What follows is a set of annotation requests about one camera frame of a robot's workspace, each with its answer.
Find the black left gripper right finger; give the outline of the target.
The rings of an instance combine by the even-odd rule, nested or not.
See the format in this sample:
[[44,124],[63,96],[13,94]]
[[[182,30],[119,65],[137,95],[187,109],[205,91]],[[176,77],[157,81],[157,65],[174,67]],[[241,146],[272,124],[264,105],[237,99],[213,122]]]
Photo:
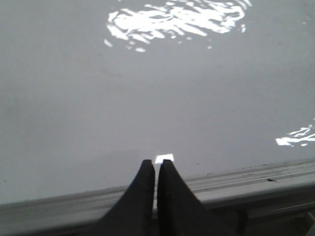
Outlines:
[[173,162],[164,159],[157,185],[157,214],[161,236],[241,236],[243,219],[234,228],[207,208],[185,184]]

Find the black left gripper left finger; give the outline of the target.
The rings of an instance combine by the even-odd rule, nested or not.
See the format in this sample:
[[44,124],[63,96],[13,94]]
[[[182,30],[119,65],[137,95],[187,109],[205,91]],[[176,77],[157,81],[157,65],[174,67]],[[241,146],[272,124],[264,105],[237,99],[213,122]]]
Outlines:
[[150,235],[155,190],[151,160],[143,160],[139,171],[115,205],[83,236]]

